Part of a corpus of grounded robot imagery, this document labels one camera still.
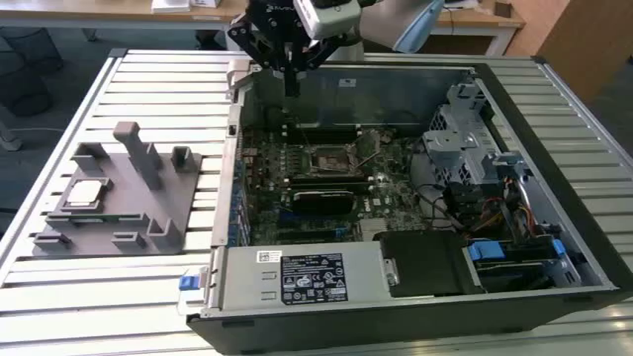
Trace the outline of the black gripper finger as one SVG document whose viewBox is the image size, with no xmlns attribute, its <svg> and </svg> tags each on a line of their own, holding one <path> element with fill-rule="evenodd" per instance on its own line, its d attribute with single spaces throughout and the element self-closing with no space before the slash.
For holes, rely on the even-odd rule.
<svg viewBox="0 0 633 356">
<path fill-rule="evenodd" d="M 292 97 L 292 66 L 286 47 L 275 47 L 264 38 L 256 26 L 243 14 L 231 24 L 230 38 L 242 50 L 260 64 L 263 69 L 271 69 L 283 79 L 286 97 Z"/>
<path fill-rule="evenodd" d="M 348 42 L 348 34 L 340 34 L 322 39 L 315 45 L 310 44 L 311 38 L 302 37 L 292 43 L 292 97 L 299 97 L 300 74 L 316 70 L 335 51 Z"/>
</svg>

